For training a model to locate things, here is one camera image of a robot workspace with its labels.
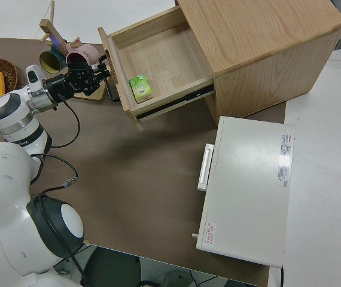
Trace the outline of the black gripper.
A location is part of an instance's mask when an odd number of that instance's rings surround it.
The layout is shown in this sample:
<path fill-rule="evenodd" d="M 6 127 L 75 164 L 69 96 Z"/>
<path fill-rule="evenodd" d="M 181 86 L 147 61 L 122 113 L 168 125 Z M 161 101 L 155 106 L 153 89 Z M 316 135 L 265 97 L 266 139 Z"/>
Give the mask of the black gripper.
<path fill-rule="evenodd" d="M 99 88 L 99 82 L 106 81 L 111 76 L 106 60 L 107 56 L 104 54 L 96 66 L 89 66 L 86 62 L 68 63 L 66 74 L 46 80 L 49 95 L 55 102 L 64 102 L 77 93 L 90 96 Z"/>

